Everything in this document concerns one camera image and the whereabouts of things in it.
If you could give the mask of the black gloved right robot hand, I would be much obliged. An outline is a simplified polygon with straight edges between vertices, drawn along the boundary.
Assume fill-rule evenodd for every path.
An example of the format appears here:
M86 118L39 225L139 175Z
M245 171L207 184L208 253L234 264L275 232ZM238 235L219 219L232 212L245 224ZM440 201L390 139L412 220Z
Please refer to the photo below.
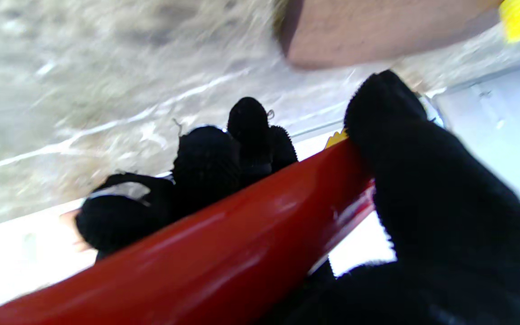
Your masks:
M259 325L520 325L520 198L391 70L349 101L344 127L375 182L396 261L315 275ZM109 176L75 217L97 260L298 162L287 131L254 98L179 138L166 178Z

